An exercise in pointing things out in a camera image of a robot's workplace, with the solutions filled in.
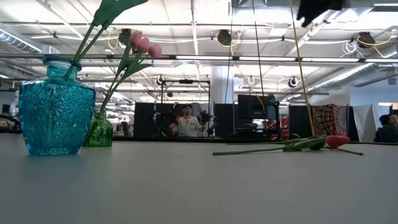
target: patterned fabric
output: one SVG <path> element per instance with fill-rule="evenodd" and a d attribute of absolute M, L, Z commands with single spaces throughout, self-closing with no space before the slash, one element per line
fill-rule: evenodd
<path fill-rule="evenodd" d="M 312 120 L 316 135 L 347 136 L 346 106 L 312 106 Z"/>

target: white ceiling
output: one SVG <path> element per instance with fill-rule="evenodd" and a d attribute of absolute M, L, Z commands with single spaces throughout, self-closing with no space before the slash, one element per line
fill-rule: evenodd
<path fill-rule="evenodd" d="M 100 4 L 100 0 L 48 0 L 48 4 L 51 9 L 54 10 L 59 16 L 63 17 L 67 22 L 72 24 L 72 27 L 76 29 L 82 35 L 87 31 L 87 22 L 91 22 L 92 15 L 95 13 L 96 8 Z M 198 54 L 199 55 L 228 55 L 229 48 L 220 46 L 217 41 L 210 40 L 208 38 L 211 35 L 215 35 L 220 29 L 230 29 L 231 18 L 228 16 L 228 1 L 227 0 L 195 0 L 194 5 L 194 16 L 195 22 L 197 23 L 197 37 L 207 38 L 207 40 L 198 41 Z M 349 40 L 352 36 L 358 35 L 358 32 L 368 31 L 373 37 L 376 37 L 376 41 L 385 41 L 391 34 L 389 28 L 392 26 L 398 26 L 396 19 L 398 13 L 394 12 L 372 12 L 369 14 L 362 15 L 360 18 L 338 18 L 331 24 L 326 24 L 318 32 L 313 35 L 310 40 L 314 41 L 337 41 L 337 40 Z M 279 27 L 289 27 L 284 33 L 286 38 L 294 38 L 294 32 L 290 24 L 290 14 L 275 13 L 256 14 L 258 24 L 258 38 L 259 40 L 278 38 L 270 36 L 271 29 L 277 30 Z M 58 35 L 67 37 L 76 37 L 76 35 L 60 20 L 57 16 L 52 14 L 49 10 L 41 6 L 35 0 L 1 0 L 0 7 L 0 22 L 7 25 L 13 31 L 26 36 L 27 38 L 37 37 L 46 35 L 42 31 L 44 29 L 50 32 L 56 32 Z M 102 37 L 110 35 L 115 36 L 120 32 L 122 28 L 131 28 L 133 30 L 142 30 L 144 36 L 152 37 L 157 39 L 193 39 L 193 27 L 192 23 L 192 12 L 191 12 L 191 1 L 187 0 L 149 0 L 149 2 L 130 9 L 122 13 L 115 21 L 116 25 L 111 26 L 116 30 L 108 29 L 108 32 L 104 32 Z M 254 21 L 252 17 L 234 17 L 232 23 L 236 26 L 232 28 L 233 39 L 237 39 L 237 32 L 243 34 L 243 42 L 235 45 L 233 51 L 235 55 L 240 56 L 257 56 L 257 44 L 244 43 L 245 40 L 255 40 L 256 30 L 253 28 Z M 174 24 L 173 26 L 150 26 L 150 24 Z M 238 25 L 246 24 L 250 26 L 240 27 Z M 311 27 L 303 29 L 299 27 L 297 29 L 298 38 L 301 38 Z M 63 54 L 73 54 L 80 44 L 80 40 L 70 39 L 31 39 L 34 42 L 46 45 L 52 45 Z M 379 50 L 389 47 L 391 44 L 395 44 L 396 40 L 380 46 Z M 110 40 L 111 46 L 116 45 L 115 40 Z M 175 55 L 195 55 L 194 42 L 168 44 L 158 43 L 164 54 L 175 54 Z M 312 45 L 304 44 L 300 48 L 302 57 L 340 57 L 344 55 L 343 52 L 344 43 L 339 44 L 323 44 L 323 45 Z M 265 44 L 259 44 L 261 56 L 286 56 L 286 53 L 295 48 L 293 42 L 278 41 L 269 42 Z M 95 46 L 89 51 L 89 54 L 108 54 L 105 52 L 106 49 L 110 49 L 107 40 L 97 41 Z M 374 49 L 358 49 L 364 57 L 375 54 Z M 115 54 L 121 54 L 123 49 L 118 47 L 117 50 L 112 50 Z M 0 52 L 2 53 L 20 53 L 19 51 L 9 47 L 5 44 L 0 43 Z M 200 65 L 199 77 L 201 80 L 208 80 L 211 76 L 211 65 Z M 249 78 L 259 77 L 258 65 L 240 65 L 240 71 L 242 74 Z M 44 71 L 42 67 L 34 67 L 34 69 Z M 327 77 L 330 73 L 338 70 L 338 67 L 303 67 L 303 74 L 307 79 L 307 83 L 311 84 L 321 78 Z M 234 74 L 236 77 L 242 78 L 242 74 L 239 69 L 234 67 Z M 292 76 L 300 76 L 300 70 L 298 66 L 268 66 L 263 65 L 261 71 L 264 75 L 264 89 L 269 91 L 281 91 L 287 87 L 286 80 Z M 147 68 L 144 73 L 153 81 L 154 77 L 163 74 L 164 77 L 169 79 L 180 79 L 180 78 L 197 78 L 197 67 L 196 65 L 181 65 L 175 68 L 164 68 L 155 67 Z M 81 71 L 80 75 L 84 77 L 88 74 L 87 78 L 90 79 L 101 79 L 111 78 L 113 73 L 110 68 L 107 67 L 85 67 Z M 154 88 L 153 83 L 149 82 L 144 74 L 135 74 L 133 79 L 139 82 L 138 85 L 124 83 L 120 86 L 121 89 L 127 89 L 129 86 L 133 89 L 144 89 L 144 86 Z M 260 88 L 260 84 L 255 86 L 256 89 Z M 123 93 L 126 97 L 132 97 L 132 100 L 140 100 L 142 97 L 151 99 L 149 95 L 132 93 Z M 206 94 L 186 94 L 179 96 L 179 100 L 197 100 L 206 98 Z"/>

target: blue glass vase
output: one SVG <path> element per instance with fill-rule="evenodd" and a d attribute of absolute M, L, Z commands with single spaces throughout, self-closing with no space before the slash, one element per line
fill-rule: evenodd
<path fill-rule="evenodd" d="M 27 150 L 43 156 L 76 154 L 90 128 L 95 91 L 77 82 L 79 63 L 55 56 L 43 63 L 47 77 L 19 87 L 19 119 Z"/>

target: vase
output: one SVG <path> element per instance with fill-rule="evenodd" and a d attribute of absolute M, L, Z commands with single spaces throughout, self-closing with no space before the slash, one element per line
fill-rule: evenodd
<path fill-rule="evenodd" d="M 45 57 L 43 63 L 47 77 L 19 87 L 19 119 L 27 150 L 43 156 L 76 154 L 90 127 L 95 91 L 76 80 L 79 63 L 56 56 Z"/>
<path fill-rule="evenodd" d="M 87 134 L 83 146 L 89 147 L 107 147 L 112 146 L 113 126 L 106 119 L 106 113 L 96 111 L 90 124 L 90 130 Z"/>

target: ceiling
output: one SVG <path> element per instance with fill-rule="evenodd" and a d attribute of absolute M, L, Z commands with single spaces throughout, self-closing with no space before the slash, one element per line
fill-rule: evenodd
<path fill-rule="evenodd" d="M 100 0 L 47 0 L 45 3 L 50 9 L 39 4 L 41 0 L 1 0 L 0 22 L 15 33 L 23 35 L 33 43 L 51 45 L 61 54 L 74 54 L 81 42 L 76 32 L 84 35 L 88 24 L 93 19 L 93 14 L 100 4 Z M 137 6 L 122 13 L 111 27 L 103 33 L 100 40 L 88 52 L 89 54 L 122 54 L 123 49 L 117 46 L 116 39 L 122 28 L 142 30 L 144 37 L 151 38 L 152 44 L 162 47 L 164 55 L 229 55 L 229 47 L 223 47 L 212 38 L 220 29 L 231 31 L 233 40 L 239 42 L 233 47 L 233 53 L 237 56 L 255 56 L 260 52 L 261 57 L 296 57 L 297 51 L 294 43 L 294 30 L 291 23 L 291 15 L 286 11 L 258 11 L 256 13 L 256 25 L 252 14 L 248 16 L 229 16 L 228 0 L 149 0 L 149 2 Z M 350 10 L 344 14 L 331 18 L 334 12 L 321 15 L 307 28 L 297 28 L 297 38 L 307 38 L 302 41 L 300 54 L 302 57 L 375 57 L 374 48 L 353 50 L 355 42 L 347 46 L 344 41 L 356 38 L 359 32 L 370 32 L 376 42 L 385 42 L 392 35 L 391 30 L 398 26 L 396 18 L 398 12 L 366 12 L 360 16 Z M 396 44 L 398 40 L 392 38 L 390 42 L 380 45 L 379 50 L 386 49 Z M 0 54 L 20 54 L 19 49 L 0 42 Z M 40 65 L 40 60 L 12 58 L 13 61 L 23 64 L 41 74 L 45 73 L 45 67 Z M 84 59 L 83 65 L 90 62 L 99 62 L 100 66 L 86 66 L 79 73 L 84 80 L 112 79 L 112 68 L 116 67 L 117 60 L 90 60 Z M 154 60 L 155 67 L 146 68 L 142 72 L 134 74 L 132 80 L 137 83 L 123 83 L 118 90 L 156 90 L 156 78 L 162 75 L 167 80 L 192 79 L 209 80 L 211 78 L 212 62 L 199 61 L 185 62 L 173 67 L 174 61 Z M 230 62 L 236 78 L 245 78 L 241 82 L 243 90 L 249 88 L 261 89 L 260 82 L 248 85 L 247 79 L 252 77 L 255 81 L 260 79 L 258 63 Z M 327 78 L 333 72 L 342 68 L 355 65 L 337 65 L 311 63 L 303 67 L 303 75 L 308 85 Z M 297 63 L 264 63 L 261 66 L 264 91 L 298 91 L 289 89 L 287 80 L 291 77 L 300 78 L 300 69 Z M 90 82 L 92 86 L 106 88 L 110 83 Z M 197 85 L 192 87 L 186 84 L 173 84 L 170 90 L 197 90 Z M 153 95 L 147 93 L 120 93 L 129 101 L 154 101 Z M 170 100 L 198 101 L 207 100 L 207 93 L 175 94 Z"/>

